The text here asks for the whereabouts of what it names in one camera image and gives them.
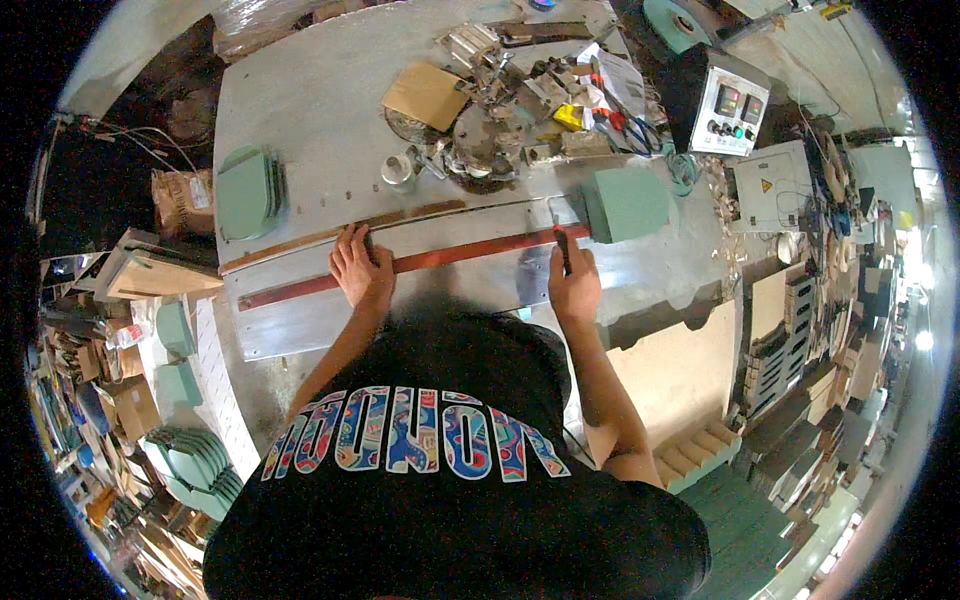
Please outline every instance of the metal workbench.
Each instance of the metal workbench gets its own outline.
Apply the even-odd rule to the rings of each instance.
[[[562,223],[581,221],[574,190],[600,169],[647,166],[669,184],[661,159],[620,155],[533,169],[524,166],[518,180],[486,195],[469,193],[450,178],[437,180],[427,172],[420,174],[412,194],[385,189],[379,173],[383,159],[409,145],[387,126],[380,106],[396,76],[415,60],[450,65],[453,60],[435,40],[452,27],[517,18],[522,12],[527,21],[586,20],[595,33],[615,19],[610,5],[602,1],[564,2],[544,14],[505,1],[410,0],[330,19],[232,65],[224,75],[218,106],[214,170],[237,148],[269,146],[285,165],[289,206],[280,225],[259,239],[230,243],[218,239],[221,264],[345,223],[455,199],[463,200],[467,209],[378,231],[374,242],[404,256],[549,228],[551,207]],[[560,43],[566,46],[545,44],[526,56],[517,52],[515,61],[532,63],[540,56],[531,52],[544,58],[563,56],[570,54],[571,43],[586,45]],[[626,53],[618,32],[607,43],[614,52]],[[723,276],[721,265],[711,269],[709,264],[709,253],[719,239],[715,221],[701,219],[696,227],[684,228],[691,198],[671,207],[670,225],[658,234],[611,246],[593,245],[605,288],[641,284],[669,297],[671,290],[683,293],[695,285],[681,275],[687,271],[698,274],[697,280]],[[339,290],[244,312],[236,305],[248,294],[325,274],[330,246],[314,246],[225,277],[245,360],[332,344],[350,314]],[[651,252],[665,252],[677,268],[639,259]],[[544,302],[548,259],[549,248],[533,248],[402,274],[395,306],[402,308],[406,300],[428,291],[458,295],[491,310]]]

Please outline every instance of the graphic print on shirt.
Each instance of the graphic print on shirt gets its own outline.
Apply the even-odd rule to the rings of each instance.
[[[350,395],[337,437],[337,465],[343,470],[380,466],[380,441],[389,394],[390,386],[370,386]]]
[[[487,420],[472,406],[444,409],[446,463],[464,479],[483,479],[492,467]]]
[[[294,422],[290,426],[290,438],[287,445],[283,448],[283,454],[280,455],[280,464],[276,466],[276,479],[283,479],[287,476],[287,469],[290,468],[290,461],[294,457],[294,451],[297,449],[297,440],[300,439],[300,432],[306,425],[306,415],[296,415]]]
[[[483,402],[473,396],[460,394],[459,392],[448,392],[444,390],[444,402],[457,402],[459,404],[472,404],[473,406],[483,406]]]
[[[260,480],[286,476],[295,452],[293,462],[298,472],[308,474],[316,470],[329,450],[341,412],[343,416],[335,445],[337,466],[344,470],[379,468],[390,390],[390,386],[356,390],[349,396],[346,406],[343,398],[348,390],[343,390],[304,406],[271,448]],[[438,396],[444,401],[456,402],[444,409],[439,423]],[[479,400],[466,394],[444,391],[438,395],[436,390],[397,386],[390,411],[385,469],[392,473],[406,473],[409,466],[413,466],[417,473],[438,472],[439,428],[442,427],[445,461],[457,476],[464,479],[486,477],[492,470],[495,454],[504,483],[527,481],[525,441],[530,443],[550,477],[572,474],[557,456],[553,443],[536,428],[488,407],[492,424],[488,431],[486,415],[474,408],[476,405],[483,406]],[[411,419],[413,415],[418,417],[416,421]],[[415,425],[414,432],[410,430],[411,423]]]
[[[497,452],[500,455],[500,476],[504,483],[527,480],[524,437],[530,442],[534,454],[551,477],[566,477],[571,474],[570,469],[557,457],[553,443],[544,438],[538,430],[492,406],[487,408],[490,409],[490,416],[493,418],[493,433],[496,436]]]
[[[440,470],[437,439],[437,391],[420,390],[415,407],[414,388],[396,387],[394,408],[387,438],[387,470],[405,473],[412,466],[417,473]],[[417,426],[410,431],[410,415],[417,415]]]
[[[300,411],[303,414],[308,407],[316,407],[300,436],[298,444],[300,449],[297,450],[297,458],[294,459],[294,465],[299,472],[312,473],[320,466],[326,456],[326,449],[330,446],[330,438],[333,437],[333,429],[337,425],[337,418],[340,417],[340,409],[344,406],[346,395],[346,390],[328,394],[319,402],[307,404]]]

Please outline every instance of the tape roll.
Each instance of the tape roll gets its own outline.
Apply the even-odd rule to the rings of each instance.
[[[644,0],[643,13],[657,35],[677,54],[699,43],[712,45],[707,32],[696,19],[671,0]]]

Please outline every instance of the electrical panel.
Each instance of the electrical panel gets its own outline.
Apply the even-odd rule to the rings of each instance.
[[[733,166],[740,219],[731,229],[748,231],[799,231],[800,217],[813,181],[804,143],[794,140],[756,150]]]
[[[740,59],[695,46],[660,72],[677,152],[748,156],[770,99],[770,78]]]

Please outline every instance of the right hand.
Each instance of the right hand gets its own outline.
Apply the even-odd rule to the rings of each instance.
[[[374,264],[364,247],[364,236],[368,231],[370,228],[366,225],[360,228],[350,225],[344,229],[330,253],[330,273],[344,290],[350,306],[356,308],[365,300],[371,307],[386,313],[396,286],[394,253],[376,246]]]
[[[570,240],[570,275],[564,275],[564,253],[560,246],[554,246],[550,254],[550,304],[557,313],[560,325],[593,325],[597,316],[597,305],[603,289],[600,287],[600,275],[597,274],[593,252],[577,248],[576,240]]]

